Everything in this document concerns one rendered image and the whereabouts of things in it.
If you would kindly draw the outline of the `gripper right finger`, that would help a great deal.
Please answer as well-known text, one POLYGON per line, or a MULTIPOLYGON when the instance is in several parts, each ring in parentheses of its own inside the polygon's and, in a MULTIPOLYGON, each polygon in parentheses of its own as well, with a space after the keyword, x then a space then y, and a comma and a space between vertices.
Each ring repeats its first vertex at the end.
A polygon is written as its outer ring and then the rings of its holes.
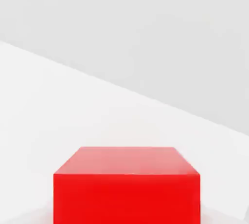
POLYGON ((246 224, 246 222, 201 205, 200 224, 246 224))

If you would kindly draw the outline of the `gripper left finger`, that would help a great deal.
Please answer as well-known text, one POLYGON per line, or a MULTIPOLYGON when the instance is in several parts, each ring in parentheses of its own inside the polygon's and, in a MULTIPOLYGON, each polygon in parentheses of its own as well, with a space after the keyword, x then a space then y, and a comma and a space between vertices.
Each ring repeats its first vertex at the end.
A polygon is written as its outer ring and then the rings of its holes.
POLYGON ((18 218, 17 224, 53 224, 53 208, 44 207, 18 218))

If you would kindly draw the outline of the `small red cube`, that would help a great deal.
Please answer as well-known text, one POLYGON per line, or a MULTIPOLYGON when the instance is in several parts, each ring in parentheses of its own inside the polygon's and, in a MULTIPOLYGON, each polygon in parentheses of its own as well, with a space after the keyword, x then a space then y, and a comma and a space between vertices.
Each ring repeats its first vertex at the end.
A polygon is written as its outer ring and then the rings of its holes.
POLYGON ((173 147, 81 147, 53 175, 53 224, 201 224, 200 174, 173 147))

